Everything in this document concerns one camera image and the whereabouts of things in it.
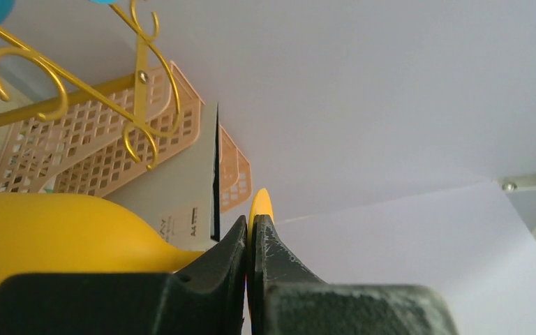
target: curved metal hook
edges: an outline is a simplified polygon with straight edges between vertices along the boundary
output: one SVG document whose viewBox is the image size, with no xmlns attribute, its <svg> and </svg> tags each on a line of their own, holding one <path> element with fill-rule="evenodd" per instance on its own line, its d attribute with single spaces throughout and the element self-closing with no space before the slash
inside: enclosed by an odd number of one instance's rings
<svg viewBox="0 0 536 335">
<path fill-rule="evenodd" d="M 59 76 L 52 70 L 52 68 L 41 58 L 41 55 L 35 51 L 24 50 L 18 47 L 0 47 L 0 59 L 6 55 L 16 55 L 22 58 L 27 59 L 28 61 L 36 64 L 38 67 L 42 68 L 44 72 L 52 79 L 52 83 L 55 85 L 59 91 L 60 104 L 59 107 L 52 113 L 38 113 L 36 117 L 40 121 L 52 121 L 61 118 L 65 115 L 68 109 L 68 97 L 64 88 L 62 81 Z M 3 87 L 0 79 L 0 99 L 3 101 L 9 101 L 10 96 Z"/>
<path fill-rule="evenodd" d="M 179 93 L 177 91 L 177 83 L 176 83 L 174 74 L 172 73 L 172 71 L 170 69 L 170 66 L 164 60 L 164 58 L 161 55 L 161 52 L 159 51 L 159 49 L 157 49 L 157 47 L 155 45 L 151 44 L 151 43 L 147 43 L 147 45 L 149 46 L 149 49 L 151 49 L 151 51 L 155 54 L 157 59 L 159 59 L 159 61 L 161 62 L 161 66 L 163 67 L 163 70 L 165 71 L 165 74 L 167 75 L 167 77 L 170 79 L 170 82 L 172 83 L 172 97 L 173 97 L 175 110 L 176 110 L 176 117 L 173 120 L 172 129 L 170 131 L 168 131 L 168 132 L 158 131 L 156 129 L 153 129 L 149 125 L 147 125 L 147 130 L 151 134 L 156 135 L 156 136 L 172 137 L 178 131 L 179 125 L 181 124 L 181 120 L 184 118 L 184 116 L 183 116 L 183 114 L 181 112 L 181 107 L 180 107 L 180 102 L 179 102 Z"/>
<path fill-rule="evenodd" d="M 149 145 L 151 145 L 151 151 L 153 152 L 153 161 L 150 164 L 147 164 L 147 170 L 151 171 L 155 166 L 157 166 L 157 162 L 159 160 L 159 153 L 157 151 L 157 144 L 155 143 L 155 140 L 153 139 L 153 136 L 151 133 L 144 129 L 142 125 L 136 124 L 135 122 L 128 122 L 124 125 L 124 128 L 122 129 L 122 139 L 124 140 L 124 146 L 126 150 L 128 150 L 128 153 L 131 155 L 131 158 L 135 163 L 141 163 L 140 158 L 138 158 L 133 145 L 131 144 L 131 140 L 129 138 L 129 133 L 132 129 L 138 129 L 139 131 L 142 131 L 144 136 L 147 138 L 147 141 L 149 141 Z"/>
<path fill-rule="evenodd" d="M 137 0 L 131 0 L 131 17 L 133 19 L 133 22 L 135 23 L 135 26 L 139 30 L 136 31 L 136 33 L 143 37 L 146 41 L 153 42 L 157 38 L 157 36 L 159 36 L 159 18 L 157 17 L 157 13 L 151 12 L 151 16 L 153 17 L 153 35 L 149 35 L 143 31 L 140 26 L 140 23 L 138 22 L 136 6 Z"/>
</svg>

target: yellow tip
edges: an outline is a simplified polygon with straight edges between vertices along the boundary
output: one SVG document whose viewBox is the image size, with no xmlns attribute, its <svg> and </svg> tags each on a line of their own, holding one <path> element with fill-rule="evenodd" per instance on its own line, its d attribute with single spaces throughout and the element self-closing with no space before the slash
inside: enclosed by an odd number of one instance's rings
<svg viewBox="0 0 536 335">
<path fill-rule="evenodd" d="M 253 202 L 251 203 L 250 216 L 248 218 L 248 250 L 251 252 L 251 241 L 253 233 L 253 219 L 256 215 L 269 215 L 274 222 L 274 213 L 272 212 L 272 202 L 266 188 L 259 190 Z"/>
</svg>

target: metal screw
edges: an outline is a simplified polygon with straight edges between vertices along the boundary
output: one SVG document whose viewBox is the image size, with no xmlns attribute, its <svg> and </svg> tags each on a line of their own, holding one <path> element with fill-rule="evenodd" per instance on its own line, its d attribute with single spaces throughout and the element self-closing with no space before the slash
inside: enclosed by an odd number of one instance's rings
<svg viewBox="0 0 536 335">
<path fill-rule="evenodd" d="M 139 70 L 139 80 L 141 83 L 146 84 L 149 81 L 149 75 L 143 70 Z"/>
<path fill-rule="evenodd" d="M 513 182 L 504 183 L 502 185 L 502 190 L 504 192 L 514 192 L 516 190 L 516 184 Z"/>
</svg>

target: grid pattern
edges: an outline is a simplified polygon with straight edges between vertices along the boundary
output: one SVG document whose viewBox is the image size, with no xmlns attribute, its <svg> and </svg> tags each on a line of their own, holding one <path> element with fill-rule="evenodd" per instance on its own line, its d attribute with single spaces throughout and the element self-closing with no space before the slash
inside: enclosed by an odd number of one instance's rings
<svg viewBox="0 0 536 335">
<path fill-rule="evenodd" d="M 162 69 L 149 74 L 147 117 L 159 115 L 170 102 Z M 108 96 L 125 110 L 133 108 L 133 89 Z M 59 173 L 121 137 L 125 120 L 97 100 L 69 106 L 60 119 L 35 118 L 11 126 L 0 159 L 0 192 L 40 192 Z"/>
<path fill-rule="evenodd" d="M 221 140 L 219 143 L 219 175 L 221 179 L 219 180 L 219 186 L 221 187 L 221 192 L 228 191 L 231 186 L 235 185 L 238 180 L 239 165 L 238 165 L 238 148 L 231 140 L 231 137 L 223 127 L 219 129 L 219 136 Z"/>
<path fill-rule="evenodd" d="M 182 103 L 184 119 L 172 137 L 155 137 L 159 152 L 159 163 L 191 146 L 200 133 L 200 100 Z M 169 107 L 164 113 L 149 122 L 153 129 L 170 131 L 175 116 L 175 108 Z M 147 171 L 147 164 L 153 158 L 146 137 L 138 131 L 129 133 L 141 163 L 135 163 L 120 138 L 98 150 L 73 167 L 62 172 L 57 178 L 54 191 L 57 193 L 82 193 L 104 197 L 118 187 Z"/>
<path fill-rule="evenodd" d="M 226 191 L 221 192 L 221 213 L 229 211 L 231 208 L 245 202 L 252 191 L 251 185 L 251 167 L 247 158 L 240 150 L 234 152 L 237 155 L 239 177 L 235 185 L 229 187 Z M 223 152 L 223 160 L 227 159 L 227 153 Z"/>
</svg>

